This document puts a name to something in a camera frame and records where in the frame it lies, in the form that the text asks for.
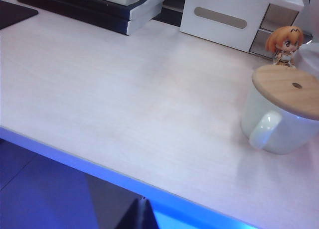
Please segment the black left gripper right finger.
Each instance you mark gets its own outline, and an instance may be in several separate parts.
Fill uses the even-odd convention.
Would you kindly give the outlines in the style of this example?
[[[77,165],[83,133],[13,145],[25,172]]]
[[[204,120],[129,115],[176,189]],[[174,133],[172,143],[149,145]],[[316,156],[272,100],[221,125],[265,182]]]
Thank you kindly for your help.
[[[159,228],[149,200],[145,201],[144,228],[145,229],[158,229]]]

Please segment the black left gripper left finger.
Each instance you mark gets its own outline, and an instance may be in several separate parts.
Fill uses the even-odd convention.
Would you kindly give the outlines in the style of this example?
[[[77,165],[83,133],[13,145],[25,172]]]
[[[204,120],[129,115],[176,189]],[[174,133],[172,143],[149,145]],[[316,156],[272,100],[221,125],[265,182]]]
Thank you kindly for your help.
[[[118,229],[141,229],[144,221],[144,200],[135,199],[117,225]]]

